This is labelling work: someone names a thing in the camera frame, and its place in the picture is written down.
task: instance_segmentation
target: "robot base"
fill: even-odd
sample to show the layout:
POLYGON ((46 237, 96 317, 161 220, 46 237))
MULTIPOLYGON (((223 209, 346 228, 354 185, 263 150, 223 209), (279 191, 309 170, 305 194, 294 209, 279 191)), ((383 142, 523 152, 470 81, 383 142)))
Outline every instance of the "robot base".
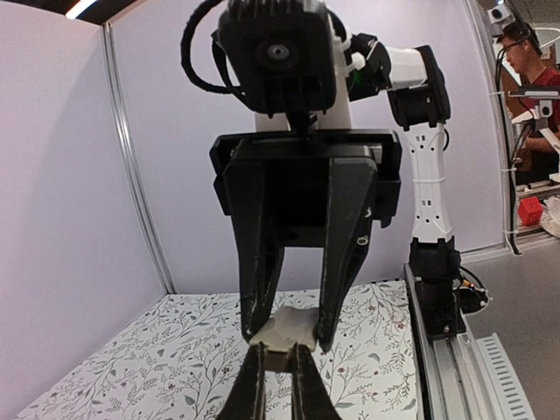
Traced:
POLYGON ((420 307, 422 308, 423 323, 428 340, 449 339, 466 331, 465 322, 460 314, 458 293, 452 292, 454 304, 431 309, 426 305, 426 302, 431 300, 430 294, 441 293, 445 286, 415 282, 414 287, 420 307))

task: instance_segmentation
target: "red shirt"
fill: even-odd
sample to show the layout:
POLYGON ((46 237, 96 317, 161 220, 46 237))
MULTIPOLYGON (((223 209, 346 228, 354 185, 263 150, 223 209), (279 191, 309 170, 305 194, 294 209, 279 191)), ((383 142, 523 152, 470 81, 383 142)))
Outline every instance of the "red shirt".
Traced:
MULTIPOLYGON (((531 83, 531 86, 556 86, 560 88, 560 72, 547 68, 533 83, 531 83)), ((538 101, 529 99, 523 101, 523 103, 530 109, 538 105, 538 101)), ((556 133, 558 131, 558 126, 560 126, 560 101, 552 101, 552 107, 554 112, 549 119, 549 127, 556 133)))

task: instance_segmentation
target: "floral patterned tablecloth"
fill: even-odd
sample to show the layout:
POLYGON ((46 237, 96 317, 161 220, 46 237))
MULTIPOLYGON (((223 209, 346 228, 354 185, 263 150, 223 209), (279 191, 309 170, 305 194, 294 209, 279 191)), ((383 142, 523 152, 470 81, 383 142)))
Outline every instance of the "floral patterned tablecloth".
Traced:
MULTIPOLYGON (((278 293, 276 307, 318 301, 278 293)), ((236 294, 164 297, 16 419, 213 419, 247 352, 239 331, 236 294)), ((343 419, 416 419, 405 283, 353 287, 332 351, 315 360, 343 419)), ((291 418, 288 375, 267 373, 267 398, 268 420, 291 418)))

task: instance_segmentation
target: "white partition wall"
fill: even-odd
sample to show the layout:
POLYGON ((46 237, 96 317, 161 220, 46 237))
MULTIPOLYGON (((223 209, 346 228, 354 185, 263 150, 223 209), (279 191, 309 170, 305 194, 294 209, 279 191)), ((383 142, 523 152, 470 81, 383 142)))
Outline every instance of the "white partition wall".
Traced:
POLYGON ((163 295, 97 26, 0 2, 0 418, 163 295))
MULTIPOLYGON (((237 290, 235 241, 212 183, 208 152, 221 134, 254 130, 253 116, 233 97, 193 87, 180 66, 179 43, 200 0, 148 0, 114 24, 131 135, 150 207, 171 271, 182 292, 237 290)), ((327 2, 353 32, 389 46, 430 44, 445 72, 453 118, 446 152, 447 199, 457 244, 479 249, 502 241, 499 152, 489 87, 466 8, 456 0, 327 2)), ((219 82, 210 33, 220 8, 199 27, 193 63, 219 82)), ((356 128, 397 129, 385 94, 353 105, 356 128)), ((397 277, 407 261, 414 217, 410 158, 402 162, 402 197, 389 229, 374 232, 360 281, 397 277)), ((319 285, 321 254, 292 250, 281 289, 319 285)))

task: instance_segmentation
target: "robotic arm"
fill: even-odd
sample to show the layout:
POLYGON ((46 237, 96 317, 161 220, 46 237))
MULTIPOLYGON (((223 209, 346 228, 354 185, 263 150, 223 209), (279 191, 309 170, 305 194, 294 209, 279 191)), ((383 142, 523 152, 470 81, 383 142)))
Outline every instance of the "robotic arm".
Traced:
POLYGON ((193 70, 191 43, 200 20, 220 3, 206 0, 197 8, 181 52, 192 83, 235 95, 256 115, 256 132, 221 136, 211 150, 214 189, 234 225, 241 332, 251 344, 223 412, 227 418, 263 418, 266 368, 293 373, 293 418, 335 419, 308 346, 295 342, 271 352, 256 339, 270 319, 284 248, 324 250, 309 339, 328 351, 344 298, 368 254, 372 224, 386 228, 396 214, 398 136, 352 129, 350 115, 351 102, 386 90, 413 162, 416 220, 409 262, 421 278, 416 292, 425 327, 433 340, 465 330, 452 287, 460 256, 443 191, 445 123, 451 117, 445 80, 428 46, 397 50, 374 36, 352 35, 322 1, 230 0, 213 34, 225 86, 211 85, 193 70), (240 86, 231 81, 228 60, 240 86))

